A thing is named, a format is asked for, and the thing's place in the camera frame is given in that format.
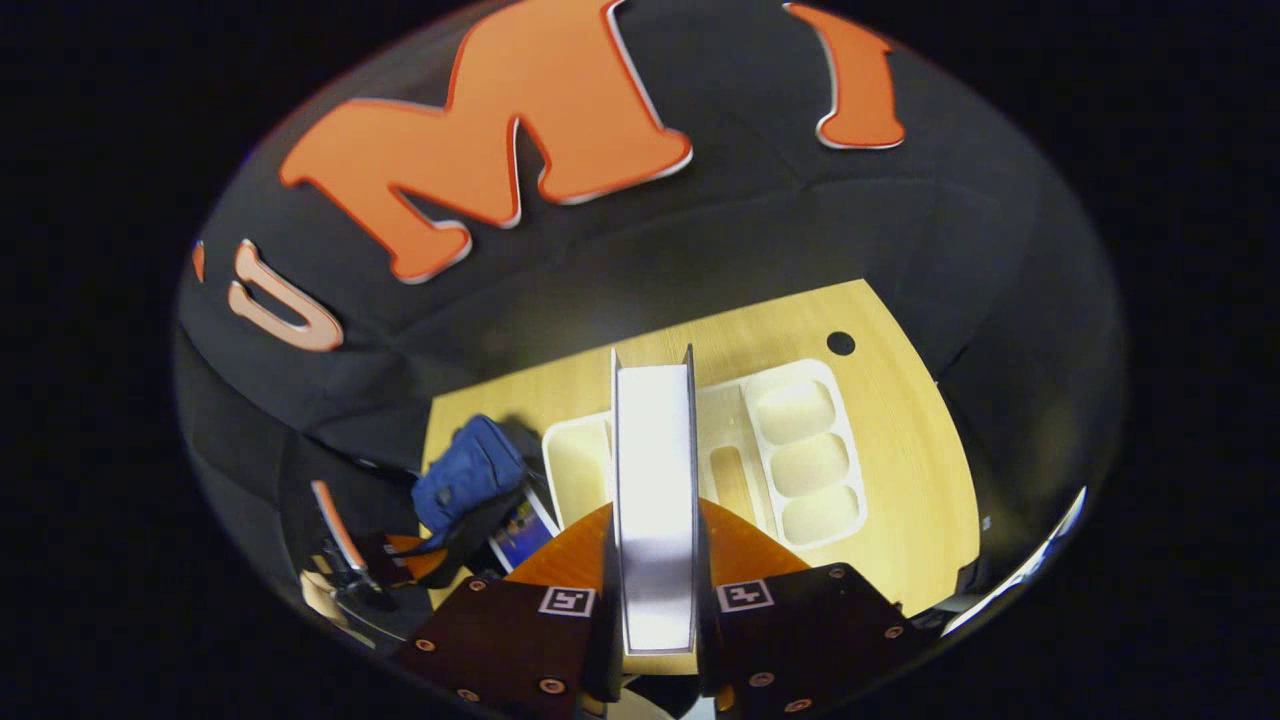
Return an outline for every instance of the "wooden table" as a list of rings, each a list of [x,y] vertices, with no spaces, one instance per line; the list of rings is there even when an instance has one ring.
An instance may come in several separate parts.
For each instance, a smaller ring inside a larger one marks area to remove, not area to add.
[[[837,331],[856,342],[851,355],[827,347]],[[438,396],[424,471],[477,413],[544,433],[608,410],[611,347],[635,366],[680,363],[689,343],[698,387],[804,357],[831,366],[858,446],[868,518],[854,536],[797,555],[810,565],[849,562],[908,616],[955,593],[956,571],[978,556],[964,448],[924,363],[865,281],[739,307]]]

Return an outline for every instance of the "orange lettering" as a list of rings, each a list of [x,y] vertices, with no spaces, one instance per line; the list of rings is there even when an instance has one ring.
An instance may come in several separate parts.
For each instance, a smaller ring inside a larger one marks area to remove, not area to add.
[[[264,292],[283,302],[307,322],[305,325],[285,323],[266,307],[253,302],[244,286],[232,281],[227,292],[227,302],[232,311],[247,318],[255,325],[271,333],[278,340],[312,352],[328,352],[342,345],[342,325],[319,302],[308,297],[288,281],[275,274],[257,256],[257,247],[248,240],[241,241],[236,249],[236,274],[247,283],[253,283]]]
[[[900,145],[906,132],[893,114],[887,42],[836,15],[786,3],[788,13],[818,31],[831,65],[831,113],[818,120],[818,140],[837,149]]]
[[[196,268],[196,279],[205,282],[205,241],[196,241],[196,249],[191,251],[191,264]]]
[[[458,222],[422,217],[411,192],[492,225],[520,222],[516,127],[538,145],[538,190],[570,205],[680,170],[689,138],[666,129],[613,20],[622,0],[525,0],[462,40],[444,108],[357,99],[321,118],[280,181],[307,181],[425,282],[471,250]]]

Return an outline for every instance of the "white book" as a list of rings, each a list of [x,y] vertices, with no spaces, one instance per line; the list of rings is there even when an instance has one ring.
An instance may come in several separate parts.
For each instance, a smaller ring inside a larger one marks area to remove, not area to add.
[[[613,512],[627,655],[696,647],[692,388],[692,348],[682,365],[622,368],[613,356]]]

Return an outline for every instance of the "screw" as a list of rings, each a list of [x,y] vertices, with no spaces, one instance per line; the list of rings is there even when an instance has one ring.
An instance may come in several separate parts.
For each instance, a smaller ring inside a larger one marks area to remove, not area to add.
[[[543,678],[538,683],[538,688],[547,694],[561,694],[564,692],[564,683],[557,680],[556,678]]]

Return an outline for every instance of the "white plastic tray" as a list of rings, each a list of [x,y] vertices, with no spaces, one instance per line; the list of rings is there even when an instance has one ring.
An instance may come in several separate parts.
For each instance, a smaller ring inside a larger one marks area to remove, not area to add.
[[[543,436],[562,528],[612,500],[609,430],[609,414],[600,413],[556,423]],[[721,464],[712,459],[723,461],[717,451],[728,447],[741,461],[750,507],[719,497],[714,468]],[[836,378],[820,360],[699,389],[698,465],[701,497],[728,506],[788,550],[833,543],[867,523],[852,429]]]

